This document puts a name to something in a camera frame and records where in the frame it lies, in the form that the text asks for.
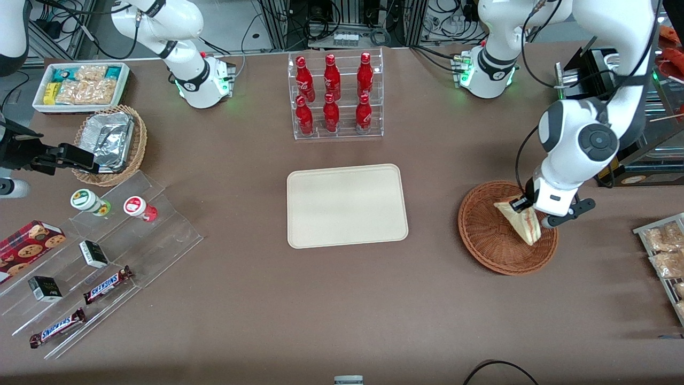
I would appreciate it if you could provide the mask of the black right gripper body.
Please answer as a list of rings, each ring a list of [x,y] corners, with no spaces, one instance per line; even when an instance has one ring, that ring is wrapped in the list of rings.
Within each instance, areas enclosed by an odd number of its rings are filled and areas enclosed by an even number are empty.
[[[54,175],[61,165],[49,153],[54,147],[41,142],[43,137],[42,133],[36,133],[12,120],[2,120],[2,168]]]

